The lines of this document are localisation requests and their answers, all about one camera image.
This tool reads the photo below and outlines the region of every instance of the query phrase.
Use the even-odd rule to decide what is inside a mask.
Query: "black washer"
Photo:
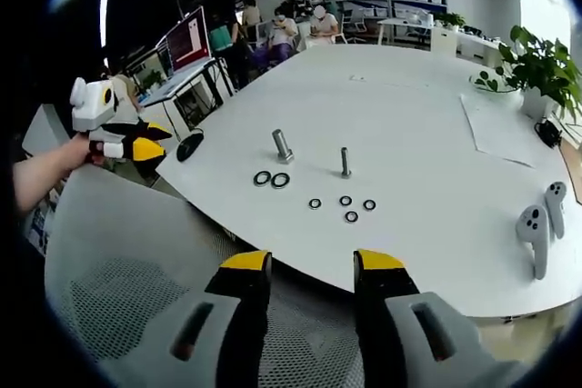
[[[359,215],[357,214],[356,211],[348,211],[346,212],[346,215],[344,215],[344,218],[348,223],[355,223],[357,222]]]
[[[276,182],[276,180],[278,178],[283,178],[284,182],[282,184],[278,184]],[[289,181],[291,180],[291,178],[289,177],[289,175],[287,173],[277,173],[276,175],[273,176],[273,178],[271,179],[271,186],[273,188],[285,188],[287,186],[287,184],[289,184]]]
[[[352,204],[352,198],[349,195],[342,195],[339,198],[339,204],[342,206],[349,206]]]
[[[367,199],[364,202],[364,209],[367,211],[374,211],[376,209],[376,202],[374,202],[372,199]]]
[[[263,182],[259,181],[259,179],[261,179],[261,176],[266,176],[265,181]],[[255,177],[253,178],[253,182],[255,183],[256,186],[265,186],[269,183],[269,181],[271,181],[271,172],[268,172],[267,170],[258,172],[257,174],[255,174]]]
[[[318,209],[319,206],[321,206],[321,200],[319,200],[319,199],[311,199],[309,201],[309,207],[311,209]]]

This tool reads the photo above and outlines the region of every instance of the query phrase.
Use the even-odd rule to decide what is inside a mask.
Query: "green plant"
[[[456,13],[434,13],[434,17],[443,25],[464,26],[466,24],[465,17]]]
[[[152,70],[142,81],[142,86],[145,90],[148,90],[153,84],[161,85],[162,82],[162,74],[157,70]]]
[[[495,72],[510,89],[500,91],[497,79],[490,79],[488,72],[481,72],[475,85],[477,88],[495,93],[511,93],[517,90],[538,88],[562,107],[564,116],[568,110],[576,120],[582,115],[580,101],[581,73],[570,53],[557,39],[555,43],[537,38],[525,27],[513,26],[510,34],[514,44],[512,51],[507,45],[499,44],[503,64]]]

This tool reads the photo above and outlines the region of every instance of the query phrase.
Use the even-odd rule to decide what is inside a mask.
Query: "floor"
[[[116,174],[138,184],[146,184],[131,162],[116,163]],[[161,177],[151,186],[161,193],[183,198]],[[576,309],[582,309],[582,298],[565,307],[515,319],[509,323],[499,319],[473,319],[481,334],[482,344],[500,360],[535,363],[567,325]]]

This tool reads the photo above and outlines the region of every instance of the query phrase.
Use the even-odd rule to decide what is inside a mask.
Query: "cable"
[[[167,113],[167,109],[166,109],[166,102],[162,102],[162,106],[164,107],[164,112],[166,113],[166,117],[169,120],[170,124],[172,125],[172,129],[174,129],[174,134],[176,135],[176,138],[179,142],[182,142],[182,138],[180,138],[180,135],[178,134],[178,131],[176,130],[176,127],[174,126],[174,122],[172,121],[172,118],[170,118],[170,114]]]

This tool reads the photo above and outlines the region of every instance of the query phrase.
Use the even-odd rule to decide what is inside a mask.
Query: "computer monitor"
[[[210,56],[204,7],[200,6],[176,25],[166,39],[174,71]]]

